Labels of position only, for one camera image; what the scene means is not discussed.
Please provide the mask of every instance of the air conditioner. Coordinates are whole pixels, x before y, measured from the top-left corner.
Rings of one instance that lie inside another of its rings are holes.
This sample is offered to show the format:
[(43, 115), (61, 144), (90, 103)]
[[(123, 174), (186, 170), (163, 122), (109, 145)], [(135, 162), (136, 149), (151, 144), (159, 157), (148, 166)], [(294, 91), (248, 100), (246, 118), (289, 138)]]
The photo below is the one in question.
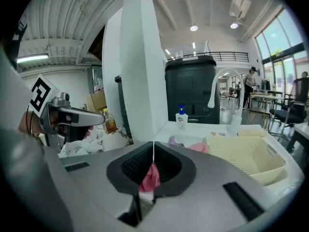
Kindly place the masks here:
[(232, 0), (229, 15), (237, 20), (245, 18), (251, 3), (250, 0)]

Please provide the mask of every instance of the white faucet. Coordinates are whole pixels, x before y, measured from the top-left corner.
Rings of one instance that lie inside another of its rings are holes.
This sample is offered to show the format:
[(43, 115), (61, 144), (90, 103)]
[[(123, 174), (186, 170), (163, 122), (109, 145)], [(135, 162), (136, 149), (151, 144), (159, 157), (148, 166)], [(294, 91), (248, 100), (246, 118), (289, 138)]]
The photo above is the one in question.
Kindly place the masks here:
[(241, 83), (239, 109), (236, 112), (236, 114), (233, 115), (231, 126), (228, 128), (228, 131), (229, 131), (230, 135), (236, 136), (238, 134), (238, 131), (239, 131), (240, 125), (241, 125), (242, 105), (243, 105), (243, 99), (244, 99), (244, 94), (245, 94), (243, 80), (242, 80), (240, 74), (237, 71), (235, 71), (235, 70), (233, 70), (231, 68), (224, 68), (224, 69), (221, 69), (215, 75), (215, 77), (214, 77), (214, 79), (212, 81), (211, 97), (210, 97), (209, 102), (208, 102), (208, 107), (209, 108), (214, 108), (214, 95), (215, 95), (215, 91), (216, 91), (216, 85), (217, 85), (219, 76), (222, 76), (226, 72), (234, 72), (236, 74), (236, 76), (238, 77), (240, 83)]

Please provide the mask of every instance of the plastic bottle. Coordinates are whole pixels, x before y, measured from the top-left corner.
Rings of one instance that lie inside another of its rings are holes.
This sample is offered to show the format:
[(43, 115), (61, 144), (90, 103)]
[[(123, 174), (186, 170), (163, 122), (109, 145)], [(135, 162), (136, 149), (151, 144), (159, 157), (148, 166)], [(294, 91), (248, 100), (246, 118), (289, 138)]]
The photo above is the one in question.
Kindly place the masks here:
[(184, 105), (178, 105), (178, 107), (179, 107), (179, 113), (176, 114), (176, 124), (178, 128), (184, 130), (188, 123), (188, 115), (184, 113), (183, 110)]
[(114, 117), (108, 112), (107, 108), (104, 108), (104, 116), (105, 116), (105, 122), (103, 124), (103, 129), (106, 132), (106, 134), (110, 134), (112, 132), (115, 132), (118, 130), (116, 127), (115, 119)]

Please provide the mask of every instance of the plastic basket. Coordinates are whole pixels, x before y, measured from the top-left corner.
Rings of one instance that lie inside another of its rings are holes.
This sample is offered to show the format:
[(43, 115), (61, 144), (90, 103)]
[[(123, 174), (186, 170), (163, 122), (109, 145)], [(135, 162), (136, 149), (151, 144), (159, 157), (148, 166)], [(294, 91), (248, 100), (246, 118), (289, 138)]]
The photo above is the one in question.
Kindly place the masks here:
[(209, 154), (220, 157), (257, 182), (268, 185), (284, 171), (285, 160), (260, 137), (212, 136)]

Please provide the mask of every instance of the ceiling light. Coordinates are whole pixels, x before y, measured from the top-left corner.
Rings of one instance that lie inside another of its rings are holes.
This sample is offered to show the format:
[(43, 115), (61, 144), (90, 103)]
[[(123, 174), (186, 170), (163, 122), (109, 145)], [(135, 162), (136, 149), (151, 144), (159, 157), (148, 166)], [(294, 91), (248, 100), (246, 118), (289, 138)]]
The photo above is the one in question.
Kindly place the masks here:
[(236, 29), (236, 28), (238, 28), (238, 24), (237, 24), (237, 23), (233, 23), (233, 24), (231, 24), (231, 28), (232, 28), (232, 29)]
[(27, 61), (46, 59), (46, 58), (48, 58), (48, 54), (33, 55), (33, 56), (18, 58), (17, 63), (19, 64), (19, 63), (23, 63)]
[(197, 25), (193, 25), (191, 28), (190, 28), (191, 31), (196, 31), (198, 30), (198, 26)]

